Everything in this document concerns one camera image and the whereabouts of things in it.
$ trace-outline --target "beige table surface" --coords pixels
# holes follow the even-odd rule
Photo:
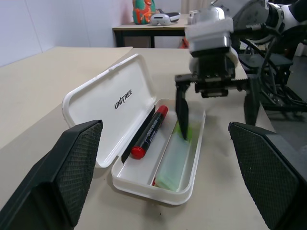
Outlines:
[[[158,99],[174,99],[174,75],[189,71],[188,51],[132,49],[123,58],[135,53],[145,57]],[[91,71],[91,63],[86,69]],[[241,67],[236,73],[245,74]],[[245,93],[231,91],[226,98],[202,99],[193,90],[191,87],[187,99],[201,102],[207,110],[207,117],[191,199],[173,207],[130,195],[112,185],[111,167],[95,169],[76,230],[267,229],[244,185],[227,131],[229,122],[244,122]],[[263,109],[257,125],[273,130]],[[59,105],[0,150],[0,208],[32,165],[51,149],[67,128]]]
[[[131,49],[55,47],[0,68],[0,149]]]
[[[150,24],[136,25],[135,23],[129,23],[126,25],[120,25],[113,27],[113,30],[182,30],[188,24],[188,14],[182,14],[178,22],[168,26],[157,25],[152,26]]]

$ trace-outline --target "robotic hand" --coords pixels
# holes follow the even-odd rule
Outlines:
[[[227,96],[229,89],[245,90],[245,120],[255,125],[260,107],[259,80],[236,78],[238,57],[232,46],[240,44],[239,38],[265,44],[279,36],[279,47],[302,41],[307,31],[306,6],[307,0],[281,7],[267,0],[215,0],[194,16],[185,31],[193,57],[191,74],[175,76],[176,113],[184,138],[189,125],[185,92],[191,83],[203,98]]]

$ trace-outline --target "red object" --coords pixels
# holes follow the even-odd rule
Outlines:
[[[154,113],[151,121],[139,137],[135,146],[131,149],[131,154],[135,159],[140,160],[146,154],[152,140],[154,139],[158,129],[164,121],[168,112],[168,108],[165,105],[159,107],[157,112]]]
[[[182,44],[180,46],[180,49],[188,49],[189,48],[189,42],[186,40],[186,38],[182,39]]]
[[[163,117],[166,117],[167,112],[168,108],[165,105],[160,106],[160,108],[157,110],[157,113],[162,113]]]
[[[140,146],[134,146],[131,149],[131,154],[134,156],[135,159],[141,159],[145,156],[145,150]]]
[[[150,23],[150,17],[155,13],[151,11],[152,0],[144,0],[145,7],[144,9],[136,9],[136,15],[138,18],[138,23],[142,23],[142,19],[144,18],[147,23]]]

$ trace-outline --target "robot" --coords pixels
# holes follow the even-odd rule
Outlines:
[[[235,49],[240,38],[255,44],[271,42],[286,47],[302,41],[307,31],[307,0],[279,6],[267,0],[215,0],[202,9],[186,28],[191,74],[175,76],[176,112],[183,137],[187,136],[189,108],[185,92],[195,83],[203,98],[223,97],[229,89],[247,92],[244,112],[249,125],[255,125],[259,101],[259,78],[236,79],[238,57]],[[261,70],[269,62],[269,55]]]
[[[304,40],[306,10],[307,0],[284,6],[267,0],[213,1],[186,28],[191,73],[175,76],[176,113],[184,138],[189,126],[185,92],[191,83],[203,98],[224,97],[230,89],[246,91],[246,124],[232,122],[228,130],[245,185],[271,230],[307,229],[307,155],[296,152],[280,135],[255,127],[260,82],[267,64],[272,66],[272,49]],[[256,76],[236,76],[240,39],[270,43]]]

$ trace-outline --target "wooden desk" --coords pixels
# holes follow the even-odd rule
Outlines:
[[[117,47],[124,47],[124,37],[129,36],[145,36],[150,37],[150,48],[154,48],[155,36],[184,36],[184,28],[188,23],[188,14],[182,14],[179,21],[168,26],[152,26],[136,25],[135,23],[129,23],[126,25],[120,25],[113,28]]]
[[[0,68],[0,149],[131,49],[54,47]]]

